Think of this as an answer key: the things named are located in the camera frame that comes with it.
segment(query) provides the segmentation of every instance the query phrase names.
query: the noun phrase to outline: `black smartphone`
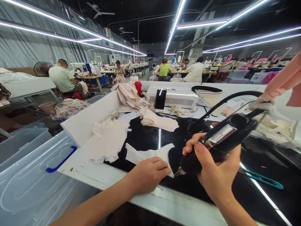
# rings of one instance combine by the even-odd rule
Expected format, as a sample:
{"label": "black smartphone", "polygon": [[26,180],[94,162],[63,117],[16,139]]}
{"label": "black smartphone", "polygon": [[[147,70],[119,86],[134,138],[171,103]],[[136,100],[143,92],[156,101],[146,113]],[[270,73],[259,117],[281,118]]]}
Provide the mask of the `black smartphone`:
{"label": "black smartphone", "polygon": [[166,93],[167,90],[162,90],[162,89],[157,90],[155,109],[164,109]]}

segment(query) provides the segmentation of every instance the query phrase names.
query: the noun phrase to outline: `woman in green shirt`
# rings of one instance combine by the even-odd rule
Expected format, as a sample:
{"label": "woman in green shirt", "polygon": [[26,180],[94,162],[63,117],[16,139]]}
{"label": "woman in green shirt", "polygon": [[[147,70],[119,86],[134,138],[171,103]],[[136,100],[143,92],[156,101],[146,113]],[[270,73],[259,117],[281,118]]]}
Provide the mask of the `woman in green shirt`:
{"label": "woman in green shirt", "polygon": [[167,64],[168,63],[167,59],[163,59],[162,63],[163,64],[158,69],[158,72],[160,72],[158,80],[159,81],[164,81],[164,82],[169,82],[171,77],[167,76],[167,73],[172,72],[172,69],[170,68],[170,65]]}

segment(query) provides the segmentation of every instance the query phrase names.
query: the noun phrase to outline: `person's right hand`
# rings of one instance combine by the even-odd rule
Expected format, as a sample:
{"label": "person's right hand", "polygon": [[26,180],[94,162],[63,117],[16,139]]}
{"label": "person's right hand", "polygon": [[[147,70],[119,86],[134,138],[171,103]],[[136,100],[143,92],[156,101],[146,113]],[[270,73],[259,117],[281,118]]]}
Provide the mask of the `person's right hand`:
{"label": "person's right hand", "polygon": [[183,148],[183,155],[190,153],[194,144],[195,154],[203,167],[198,179],[216,204],[233,198],[232,183],[240,168],[241,146],[234,148],[222,163],[215,163],[209,150],[199,142],[204,135],[206,133],[194,134]]}
{"label": "person's right hand", "polygon": [[140,195],[153,191],[160,181],[172,172],[168,163],[160,157],[139,162],[124,178],[132,195]]}

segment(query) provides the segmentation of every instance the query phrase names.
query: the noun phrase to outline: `man in gray shirt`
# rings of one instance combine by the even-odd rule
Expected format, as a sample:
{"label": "man in gray shirt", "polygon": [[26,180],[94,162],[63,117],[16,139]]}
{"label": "man in gray shirt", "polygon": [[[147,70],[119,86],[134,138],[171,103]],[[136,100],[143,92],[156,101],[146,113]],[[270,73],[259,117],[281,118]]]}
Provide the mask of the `man in gray shirt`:
{"label": "man in gray shirt", "polygon": [[193,63],[190,62],[189,59],[185,59],[185,60],[184,60],[184,64],[185,64],[185,66],[182,67],[182,70],[186,70],[186,69],[189,68],[191,65],[193,65]]}
{"label": "man in gray shirt", "polygon": [[63,93],[81,92],[82,86],[77,84],[75,77],[68,70],[67,61],[59,59],[57,66],[49,69],[49,77]]}

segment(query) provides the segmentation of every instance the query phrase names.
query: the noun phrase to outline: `teal scissors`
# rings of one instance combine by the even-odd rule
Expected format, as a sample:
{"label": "teal scissors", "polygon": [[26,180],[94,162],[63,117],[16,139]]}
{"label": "teal scissors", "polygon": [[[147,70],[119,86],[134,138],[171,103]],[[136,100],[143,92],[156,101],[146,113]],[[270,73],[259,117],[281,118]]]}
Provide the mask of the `teal scissors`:
{"label": "teal scissors", "polygon": [[274,181],[274,180],[272,180],[270,178],[264,177],[264,176],[262,176],[260,174],[254,173],[254,172],[252,172],[250,170],[240,168],[238,170],[238,172],[241,173],[241,174],[243,174],[243,175],[245,175],[245,176],[247,176],[247,177],[250,177],[250,178],[252,178],[254,180],[257,180],[257,181],[260,181],[262,183],[266,183],[266,184],[268,184],[270,186],[273,186],[275,188],[284,189],[283,185],[280,184],[279,182]]}

